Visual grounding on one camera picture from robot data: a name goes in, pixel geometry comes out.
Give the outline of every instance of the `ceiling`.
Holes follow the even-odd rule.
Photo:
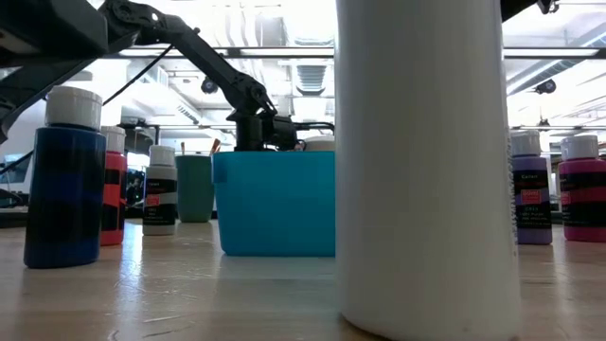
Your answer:
[[[92,0],[96,6],[102,1]],[[148,0],[166,14],[181,16],[201,30],[212,46],[330,46],[333,45],[336,15],[327,0]],[[511,18],[503,27],[507,47],[606,47],[606,0],[561,0],[554,13],[541,14],[531,7]],[[294,120],[334,121],[334,78],[332,60],[229,60],[237,69],[265,84],[281,114]],[[166,71],[167,86],[199,112],[206,123],[226,124],[231,108],[221,91],[204,94],[200,87],[205,75],[184,59],[159,63]],[[606,125],[606,62],[506,60],[508,116],[510,125],[536,125],[547,118],[551,125]],[[547,80],[557,84],[553,94],[538,95],[534,87]],[[158,95],[134,91],[138,109],[130,115],[154,120]],[[155,102],[146,106],[146,101]],[[183,132],[192,137],[197,132]],[[553,134],[554,138],[562,132]]]

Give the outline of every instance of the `robotic arm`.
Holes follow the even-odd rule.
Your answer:
[[[236,151],[262,151],[265,144],[280,150],[294,147],[296,126],[289,117],[276,115],[265,87],[233,68],[198,36],[198,29],[190,28],[177,16],[128,0],[107,0],[98,11],[107,21],[109,53],[132,45],[170,44],[223,90],[234,108],[227,119],[236,122]],[[0,143],[7,139],[10,126],[27,107],[95,59],[27,64],[0,81]]]

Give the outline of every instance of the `teal cup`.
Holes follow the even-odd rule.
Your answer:
[[[176,162],[179,219],[183,223],[208,222],[215,199],[211,157],[182,155]]]

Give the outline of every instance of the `purple paint bottle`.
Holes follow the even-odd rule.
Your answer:
[[[511,155],[518,243],[551,244],[549,174],[539,132],[512,133]]]

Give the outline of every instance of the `white bottle cap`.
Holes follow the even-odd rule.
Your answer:
[[[537,131],[511,133],[511,155],[541,155],[541,139]]]
[[[124,153],[124,129],[115,126],[102,126],[101,133],[107,139],[107,152]]]
[[[596,135],[570,136],[561,141],[561,158],[564,161],[577,158],[597,158],[598,155]]]
[[[46,125],[74,124],[98,131],[103,99],[92,91],[71,86],[55,86],[48,93]]]
[[[174,167],[174,148],[168,146],[150,146],[150,165]]]

